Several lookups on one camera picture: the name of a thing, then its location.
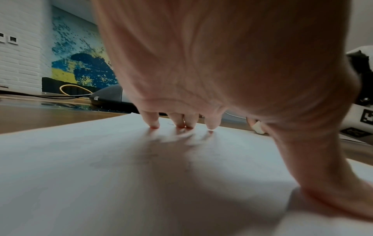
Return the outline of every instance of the wall switch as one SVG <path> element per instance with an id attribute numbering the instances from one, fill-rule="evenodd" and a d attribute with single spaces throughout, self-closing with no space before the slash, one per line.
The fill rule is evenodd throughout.
<path id="1" fill-rule="evenodd" d="M 5 34 L 0 32 L 0 43 L 6 43 Z"/>
<path id="2" fill-rule="evenodd" d="M 18 45 L 18 39 L 13 36 L 8 36 L 8 43 Z"/>

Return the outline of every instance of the hand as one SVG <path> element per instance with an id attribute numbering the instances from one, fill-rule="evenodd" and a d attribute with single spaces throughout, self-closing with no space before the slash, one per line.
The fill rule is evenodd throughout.
<path id="1" fill-rule="evenodd" d="M 373 217 L 338 128 L 359 82 L 344 56 L 350 1 L 94 0 L 115 73 L 151 127 L 262 122 L 303 190 Z"/>

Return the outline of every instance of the paper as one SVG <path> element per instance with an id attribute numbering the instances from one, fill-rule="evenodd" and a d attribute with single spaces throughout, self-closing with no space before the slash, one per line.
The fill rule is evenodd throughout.
<path id="1" fill-rule="evenodd" d="M 0 135 L 0 235 L 372 235 L 305 199 L 270 137 L 160 123 L 130 114 Z"/>

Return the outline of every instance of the ceiling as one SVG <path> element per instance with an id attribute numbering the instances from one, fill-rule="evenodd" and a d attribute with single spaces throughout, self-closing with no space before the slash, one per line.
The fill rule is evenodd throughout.
<path id="1" fill-rule="evenodd" d="M 95 24 L 90 0 L 52 0 L 52 5 Z"/>

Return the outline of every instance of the mural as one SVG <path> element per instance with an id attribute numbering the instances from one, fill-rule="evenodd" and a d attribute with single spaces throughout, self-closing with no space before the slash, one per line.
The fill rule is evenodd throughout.
<path id="1" fill-rule="evenodd" d="M 96 25 L 53 8 L 52 78 L 104 88 L 117 84 Z"/>

